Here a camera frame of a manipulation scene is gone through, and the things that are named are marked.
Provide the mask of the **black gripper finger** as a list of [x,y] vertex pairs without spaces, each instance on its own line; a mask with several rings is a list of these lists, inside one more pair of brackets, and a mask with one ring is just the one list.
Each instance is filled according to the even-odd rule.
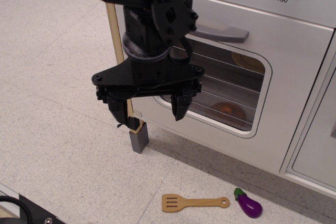
[[176,121],[183,119],[192,103],[193,90],[177,90],[171,95],[172,112]]
[[116,98],[107,97],[108,109],[114,118],[122,125],[128,123],[128,105],[126,100],[118,100]]

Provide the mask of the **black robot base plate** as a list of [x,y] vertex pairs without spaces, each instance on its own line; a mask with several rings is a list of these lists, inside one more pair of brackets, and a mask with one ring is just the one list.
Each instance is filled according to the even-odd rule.
[[19,195],[19,200],[26,206],[26,208],[31,213],[33,223],[45,223],[45,220],[47,218],[50,218],[52,219],[52,224],[65,224],[65,222],[63,222],[57,216],[55,216],[51,212],[48,212],[46,209],[37,205],[36,203],[32,202],[30,199]]

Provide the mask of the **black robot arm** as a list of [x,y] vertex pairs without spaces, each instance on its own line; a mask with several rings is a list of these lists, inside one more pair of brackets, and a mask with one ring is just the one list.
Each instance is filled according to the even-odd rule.
[[171,57],[180,42],[187,56],[192,48],[186,35],[196,30],[198,15],[192,0],[102,0],[123,6],[126,31],[122,47],[127,58],[121,64],[96,73],[92,83],[97,98],[108,105],[120,125],[137,129],[139,120],[128,114],[127,101],[136,97],[169,95],[176,120],[187,113],[201,91],[204,69],[188,58]]

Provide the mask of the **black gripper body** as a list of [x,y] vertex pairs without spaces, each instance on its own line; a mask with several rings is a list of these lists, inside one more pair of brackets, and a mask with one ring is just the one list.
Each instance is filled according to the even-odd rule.
[[123,63],[96,73],[92,83],[97,96],[110,95],[118,100],[173,94],[195,96],[201,91],[204,68],[190,63],[177,65],[164,58],[156,62],[125,60]]

